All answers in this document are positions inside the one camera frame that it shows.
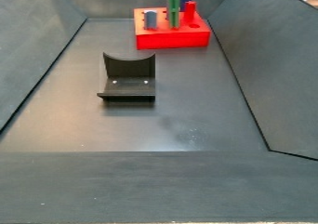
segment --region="red block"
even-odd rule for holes
[[[144,10],[156,10],[157,29],[144,29]],[[199,14],[193,13],[192,21],[184,20],[184,13],[180,12],[180,28],[169,29],[165,20],[167,9],[137,8],[133,10],[135,41],[137,49],[176,48],[207,46],[211,30]]]
[[[193,13],[195,13],[195,8],[196,8],[196,3],[193,1],[187,1],[185,6],[184,6],[184,20],[185,21],[192,21],[193,20]]]

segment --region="red holder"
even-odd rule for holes
[[[144,10],[156,10],[157,29],[144,29]],[[192,12],[192,19],[185,19],[185,12],[180,12],[180,28],[169,29],[165,20],[167,9],[136,8],[133,10],[135,41],[137,49],[175,48],[207,46],[211,30],[205,25],[196,11]]]

